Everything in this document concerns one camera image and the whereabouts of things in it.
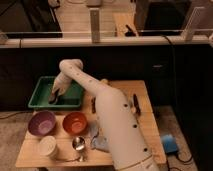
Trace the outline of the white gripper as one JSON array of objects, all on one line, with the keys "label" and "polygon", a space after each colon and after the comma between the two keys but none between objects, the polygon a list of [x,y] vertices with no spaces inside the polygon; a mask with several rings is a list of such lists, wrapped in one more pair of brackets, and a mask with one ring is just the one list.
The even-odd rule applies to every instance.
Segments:
[{"label": "white gripper", "polygon": [[50,102],[56,102],[60,96],[62,96],[69,88],[71,84],[71,78],[60,72],[53,83],[52,93],[49,96]]}]

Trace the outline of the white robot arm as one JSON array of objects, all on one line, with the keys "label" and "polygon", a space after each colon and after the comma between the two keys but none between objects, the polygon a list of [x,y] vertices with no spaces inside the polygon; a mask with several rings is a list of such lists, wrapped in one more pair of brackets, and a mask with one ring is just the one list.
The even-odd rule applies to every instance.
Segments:
[{"label": "white robot arm", "polygon": [[62,60],[59,68],[52,92],[59,91],[63,95],[75,80],[95,98],[96,114],[114,168],[117,171],[160,171],[126,95],[83,72],[80,59]]}]

